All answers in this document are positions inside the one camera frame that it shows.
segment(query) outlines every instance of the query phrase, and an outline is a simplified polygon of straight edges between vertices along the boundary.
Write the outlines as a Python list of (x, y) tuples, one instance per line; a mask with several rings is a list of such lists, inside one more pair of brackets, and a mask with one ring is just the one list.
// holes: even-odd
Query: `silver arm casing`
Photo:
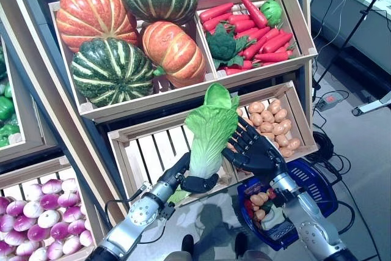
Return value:
[[(174, 193), (167, 183), (158, 182), (150, 191), (166, 203)], [(152, 197), (145, 196), (133, 203), (126, 218), (115, 226), (100, 243), (101, 247), (126, 260), (140, 242), (142, 232), (156, 219), (161, 207)]]
[[(288, 190), (291, 193), (299, 190), (296, 182), (287, 173), (278, 175), (270, 185), (273, 189)], [(283, 212), (295, 226), (304, 246), (316, 259), (324, 260), (346, 249), (335, 226), (322, 215), (316, 202), (307, 192), (298, 194), (286, 203)]]

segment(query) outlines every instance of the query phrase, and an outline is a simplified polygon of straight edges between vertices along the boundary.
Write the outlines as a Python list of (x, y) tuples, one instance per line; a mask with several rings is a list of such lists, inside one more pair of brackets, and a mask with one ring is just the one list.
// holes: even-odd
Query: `shoe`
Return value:
[(247, 235), (240, 232), (236, 235), (235, 238), (235, 254), (236, 258), (239, 256), (243, 256), (243, 254), (247, 251)]
[(182, 240), (182, 251), (190, 253), (193, 256), (194, 253), (194, 239), (192, 235), (185, 235)]

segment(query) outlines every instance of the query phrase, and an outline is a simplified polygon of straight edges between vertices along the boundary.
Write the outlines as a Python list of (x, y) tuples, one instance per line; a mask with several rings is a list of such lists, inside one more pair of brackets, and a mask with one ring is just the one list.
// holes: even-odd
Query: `orange pumpkin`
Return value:
[(146, 55), (158, 65), (155, 75), (166, 75), (177, 88), (201, 83), (205, 77), (205, 58), (195, 41), (179, 26), (157, 21), (142, 36)]
[(60, 0), (57, 28), (73, 51), (95, 37), (114, 37), (138, 44), (136, 18), (127, 13), (121, 0)]

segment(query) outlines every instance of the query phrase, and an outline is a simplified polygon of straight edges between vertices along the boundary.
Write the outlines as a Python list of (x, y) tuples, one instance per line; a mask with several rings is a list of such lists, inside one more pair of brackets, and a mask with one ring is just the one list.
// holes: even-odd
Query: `gray floor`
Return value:
[[(326, 48), (319, 59), (326, 64), (333, 53), (333, 48)], [(335, 145), (334, 150), (347, 156), (352, 162), (351, 171), (344, 175), (344, 180), (353, 193), (374, 235), (383, 261), (391, 260), (391, 113), (389, 108), (382, 108), (360, 117), (351, 114), (353, 107), (364, 104), (360, 86), (334, 68), (321, 82), (318, 96), (330, 90), (347, 90), (350, 96), (336, 107), (322, 112), (327, 119), (324, 130)], [(323, 120), (314, 116), (316, 124)], [(351, 205), (345, 187), (335, 186), (340, 200)], [(180, 250), (181, 240), (191, 233), (197, 242), (194, 260), (234, 259), (233, 245), (238, 232), (245, 232), (250, 239), (250, 248), (267, 253), (273, 260), (306, 261), (313, 260), (297, 241), (287, 250), (273, 251), (243, 227), (238, 218), (236, 186), (179, 208), (167, 223), (166, 231), (159, 241), (153, 244), (139, 245), (130, 260), (163, 260), (172, 251)], [(349, 211), (338, 209), (329, 219), (341, 229), (349, 221)], [(161, 231), (161, 224), (144, 233), (142, 241), (156, 238)], [(375, 255), (375, 249), (361, 219), (356, 213), (353, 227), (342, 235), (342, 240), (359, 260)]]

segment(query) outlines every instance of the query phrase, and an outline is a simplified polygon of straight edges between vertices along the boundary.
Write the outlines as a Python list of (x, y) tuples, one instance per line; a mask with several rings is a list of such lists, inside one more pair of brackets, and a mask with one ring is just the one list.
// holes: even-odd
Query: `green pepper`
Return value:
[(12, 90), (11, 90), (10, 82), (8, 82), (7, 85), (5, 86), (4, 96), (12, 99)]
[(5, 146), (7, 146), (7, 145), (9, 145), (10, 144), (10, 142), (8, 141), (8, 138), (2, 138), (2, 139), (0, 139), (0, 148), (1, 147), (5, 147)]
[(19, 133), (20, 129), (18, 125), (6, 124), (0, 128), (0, 138), (8, 137), (11, 134)]
[(15, 113), (15, 107), (12, 100), (7, 97), (0, 96), (0, 120), (7, 120)]

